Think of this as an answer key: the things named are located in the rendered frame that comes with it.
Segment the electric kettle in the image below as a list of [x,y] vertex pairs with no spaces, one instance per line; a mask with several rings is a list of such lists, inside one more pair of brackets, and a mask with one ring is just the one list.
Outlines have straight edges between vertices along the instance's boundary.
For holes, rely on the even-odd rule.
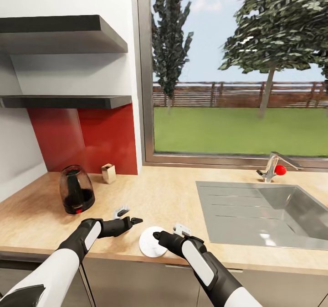
[[66,213],[84,212],[95,203],[91,180],[79,165],[68,166],[61,172],[60,194]]

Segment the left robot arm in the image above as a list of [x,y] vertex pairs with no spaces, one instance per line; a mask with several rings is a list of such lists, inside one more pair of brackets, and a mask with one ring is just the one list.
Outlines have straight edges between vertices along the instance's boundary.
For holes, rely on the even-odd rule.
[[79,266],[96,239],[117,237],[143,222],[141,218],[122,218],[130,209],[123,205],[110,221],[94,218],[81,221],[43,264],[0,300],[0,307],[61,307]]

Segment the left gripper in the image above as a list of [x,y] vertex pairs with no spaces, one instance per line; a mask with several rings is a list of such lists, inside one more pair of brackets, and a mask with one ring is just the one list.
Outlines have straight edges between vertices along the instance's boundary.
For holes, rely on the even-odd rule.
[[112,223],[112,232],[110,236],[117,237],[126,231],[130,230],[133,225],[142,223],[143,219],[141,218],[131,218],[126,216],[123,219],[110,220]]

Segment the saucer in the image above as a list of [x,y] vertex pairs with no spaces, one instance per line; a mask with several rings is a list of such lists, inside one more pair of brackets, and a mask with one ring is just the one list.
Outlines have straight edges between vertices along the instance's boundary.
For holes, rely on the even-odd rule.
[[158,257],[163,255],[168,249],[159,245],[159,240],[153,237],[154,232],[161,232],[164,229],[159,226],[153,226],[146,229],[140,239],[139,247],[142,252],[148,257]]

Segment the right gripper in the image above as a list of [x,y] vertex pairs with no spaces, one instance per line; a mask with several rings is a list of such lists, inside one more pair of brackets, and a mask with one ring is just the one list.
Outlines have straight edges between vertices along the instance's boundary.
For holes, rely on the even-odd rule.
[[170,233],[166,232],[165,230],[163,230],[161,232],[154,232],[153,237],[155,239],[159,240],[159,245],[165,247],[172,253],[176,254],[175,250],[174,250],[174,243],[175,243],[175,240],[177,238],[179,238],[178,235],[170,234]]

